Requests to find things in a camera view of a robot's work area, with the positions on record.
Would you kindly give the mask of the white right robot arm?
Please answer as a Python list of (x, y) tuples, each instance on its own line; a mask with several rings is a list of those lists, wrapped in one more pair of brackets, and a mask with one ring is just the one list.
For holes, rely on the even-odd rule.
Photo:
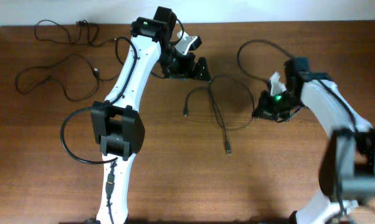
[(283, 123), (307, 108), (329, 143), (318, 173), (319, 189), (289, 223), (352, 223), (349, 214), (375, 197), (375, 127), (341, 96), (325, 72), (313, 72), (305, 57), (284, 63), (286, 83), (274, 73), (252, 116)]

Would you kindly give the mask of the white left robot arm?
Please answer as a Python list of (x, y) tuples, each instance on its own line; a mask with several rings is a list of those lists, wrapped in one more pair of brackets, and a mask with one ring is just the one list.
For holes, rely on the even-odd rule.
[(128, 184), (133, 161), (145, 138), (139, 115), (140, 101), (155, 64), (165, 78), (211, 79), (206, 59), (195, 58), (201, 40), (180, 32), (171, 41), (177, 16), (158, 7), (154, 18), (131, 24), (132, 43), (120, 76), (103, 102), (91, 111), (95, 142), (100, 146), (103, 188), (99, 211), (91, 223), (124, 223), (128, 218)]

